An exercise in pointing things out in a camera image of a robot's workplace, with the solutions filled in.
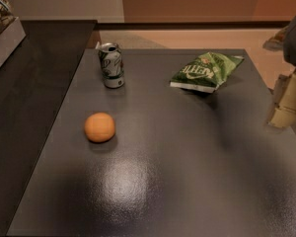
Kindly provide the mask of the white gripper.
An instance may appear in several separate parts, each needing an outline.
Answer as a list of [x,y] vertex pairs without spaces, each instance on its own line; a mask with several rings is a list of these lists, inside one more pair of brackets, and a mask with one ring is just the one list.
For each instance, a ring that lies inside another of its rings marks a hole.
[[[284,60],[296,66],[296,16],[288,25],[283,42]],[[273,89],[273,98],[266,123],[284,129],[296,121],[296,73],[280,75]]]

